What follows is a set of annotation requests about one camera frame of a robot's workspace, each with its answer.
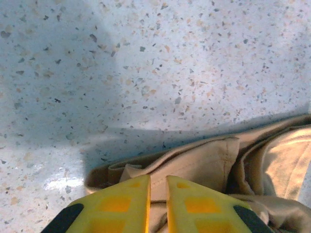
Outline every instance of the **terrazzo floor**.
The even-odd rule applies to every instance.
[[[307,0],[1,0],[0,232],[40,232],[102,163],[310,112],[310,20]]]

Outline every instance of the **floor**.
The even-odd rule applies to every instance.
[[[0,13],[0,232],[39,232],[104,162],[311,109],[308,1],[1,0]]]

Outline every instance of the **beige trousers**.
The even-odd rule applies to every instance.
[[[213,137],[93,169],[88,193],[151,175],[150,233],[166,233],[165,178],[175,175],[248,202],[275,232],[311,233],[311,209],[297,202],[311,160],[311,115]]]

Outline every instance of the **fabric fold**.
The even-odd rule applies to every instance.
[[[247,132],[212,137],[172,150],[93,169],[88,193],[151,176],[150,233],[167,232],[167,175],[179,176],[247,201],[275,232],[310,232],[311,210],[295,201],[311,160],[311,115]]]

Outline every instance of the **khaki pants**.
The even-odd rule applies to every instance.
[[[297,202],[311,160],[311,115],[213,137],[93,169],[88,193],[151,175],[150,233],[167,230],[165,178],[175,175],[248,202],[275,232],[311,232],[311,209]]]

